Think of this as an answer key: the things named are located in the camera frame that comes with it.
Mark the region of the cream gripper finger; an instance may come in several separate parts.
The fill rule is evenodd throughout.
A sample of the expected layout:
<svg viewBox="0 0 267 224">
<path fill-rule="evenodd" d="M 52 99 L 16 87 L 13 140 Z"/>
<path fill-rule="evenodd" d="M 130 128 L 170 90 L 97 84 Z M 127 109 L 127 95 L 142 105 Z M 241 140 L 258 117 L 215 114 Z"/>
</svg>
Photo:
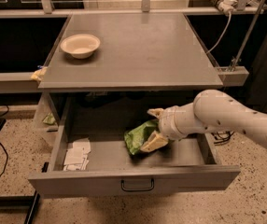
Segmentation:
<svg viewBox="0 0 267 224">
<path fill-rule="evenodd" d="M 142 152 L 152 152 L 156 149 L 164 147 L 168 144 L 169 140 L 164 137 L 161 133 L 154 131 L 148 140 L 140 147 Z"/>
<path fill-rule="evenodd" d="M 164 111 L 163 108 L 150 108 L 147 113 L 152 116 L 155 117 L 156 119 L 158 119 L 161 116 L 161 113 Z"/>
</svg>

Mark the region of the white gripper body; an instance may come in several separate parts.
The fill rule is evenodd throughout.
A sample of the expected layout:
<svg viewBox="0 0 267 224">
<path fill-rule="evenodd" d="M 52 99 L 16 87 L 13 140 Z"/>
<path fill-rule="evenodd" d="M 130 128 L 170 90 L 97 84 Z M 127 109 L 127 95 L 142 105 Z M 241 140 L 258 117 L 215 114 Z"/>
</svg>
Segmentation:
<svg viewBox="0 0 267 224">
<path fill-rule="evenodd" d="M 170 140 L 180 140 L 186 138 L 188 135 L 179 131 L 176 125 L 176 118 L 180 114 L 185 114 L 187 108 L 183 106 L 171 106 L 160 113 L 159 117 L 159 131 Z"/>
</svg>

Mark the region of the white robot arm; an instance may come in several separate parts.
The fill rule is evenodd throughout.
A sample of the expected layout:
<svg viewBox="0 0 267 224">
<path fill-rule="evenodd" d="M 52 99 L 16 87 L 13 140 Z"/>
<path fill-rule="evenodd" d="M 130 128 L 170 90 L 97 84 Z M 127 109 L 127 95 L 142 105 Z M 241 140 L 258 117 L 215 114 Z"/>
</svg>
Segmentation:
<svg viewBox="0 0 267 224">
<path fill-rule="evenodd" d="M 148 113 L 158 119 L 158 130 L 141 146 L 146 153 L 192 133 L 222 131 L 240 133 L 267 149 L 267 114 L 242 105 L 222 91 L 201 91 L 190 104 L 149 109 Z"/>
</svg>

